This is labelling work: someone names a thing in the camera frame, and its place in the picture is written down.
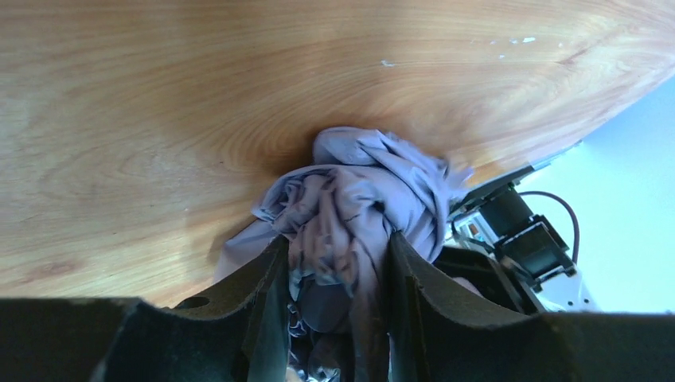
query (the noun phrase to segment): white wall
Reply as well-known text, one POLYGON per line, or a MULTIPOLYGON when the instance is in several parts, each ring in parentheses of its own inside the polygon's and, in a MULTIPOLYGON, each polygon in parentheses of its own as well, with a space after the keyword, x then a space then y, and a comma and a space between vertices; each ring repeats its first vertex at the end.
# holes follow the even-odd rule
MULTIPOLYGON (((556 193, 581 227, 579 269, 605 311, 675 311, 675 79, 586 137, 520 191, 556 193)), ((526 197, 572 245, 555 201, 526 197)))

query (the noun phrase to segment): cloth fold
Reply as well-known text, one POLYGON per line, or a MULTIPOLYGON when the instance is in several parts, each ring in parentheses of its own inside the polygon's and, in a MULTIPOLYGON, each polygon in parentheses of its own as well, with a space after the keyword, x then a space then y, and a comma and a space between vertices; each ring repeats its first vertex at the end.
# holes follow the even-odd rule
MULTIPOLYGON (((312 166, 282 176, 253 206, 258 220, 225 244, 216 281, 259 254, 276 234, 285 235, 291 243, 293 310, 297 325, 307 326, 297 333, 351 333, 354 364, 346 368, 353 380, 386 381, 389 302, 382 283, 389 237, 402 231, 426 261, 434 261, 450 206, 466 195, 471 170, 453 171, 447 160, 392 133, 355 127, 320 133, 313 159, 312 166)), ((330 353, 327 344, 341 337, 327 338, 317 347, 322 353, 330 353)), ((327 368, 344 364, 345 346, 339 348, 341 361, 327 368)), ((316 365, 319 358, 310 359, 310 369, 325 375, 316 365)))

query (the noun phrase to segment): wooden surface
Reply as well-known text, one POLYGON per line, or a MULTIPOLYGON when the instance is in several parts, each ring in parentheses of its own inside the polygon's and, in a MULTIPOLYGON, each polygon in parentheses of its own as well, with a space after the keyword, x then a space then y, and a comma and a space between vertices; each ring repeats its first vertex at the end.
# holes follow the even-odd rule
POLYGON ((673 74, 673 1, 0 0, 0 294, 208 286, 322 128, 565 148, 673 74))

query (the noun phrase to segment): electric cable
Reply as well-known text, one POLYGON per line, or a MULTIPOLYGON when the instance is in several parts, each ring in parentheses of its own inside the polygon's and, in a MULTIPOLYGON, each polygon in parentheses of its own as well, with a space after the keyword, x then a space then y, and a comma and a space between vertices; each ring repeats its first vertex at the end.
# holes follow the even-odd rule
POLYGON ((572 219, 572 227, 574 228, 574 244, 572 245, 572 262, 576 264, 577 260, 579 260, 579 219, 577 219, 576 214, 574 213, 574 209, 567 203, 562 197, 559 197, 555 195, 554 193, 548 193, 546 191, 524 191, 522 193, 518 193, 522 197, 526 197, 528 195, 537 195, 540 197, 549 197, 553 199, 554 201, 557 201, 565 209, 568 211, 570 218, 572 219))

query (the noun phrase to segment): purple cloth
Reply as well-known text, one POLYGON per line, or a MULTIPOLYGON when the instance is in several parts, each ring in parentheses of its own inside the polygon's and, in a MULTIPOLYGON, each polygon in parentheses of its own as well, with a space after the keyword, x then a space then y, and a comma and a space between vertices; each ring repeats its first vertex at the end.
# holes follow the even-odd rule
POLYGON ((434 261, 450 206, 466 195, 470 175, 392 133, 325 130, 314 142, 314 165, 275 182, 252 209, 259 220, 225 244, 216 280, 253 259, 276 234, 285 235, 289 288, 302 321, 319 333, 351 332, 355 381, 386 381, 381 282, 389 237, 402 231, 434 261))

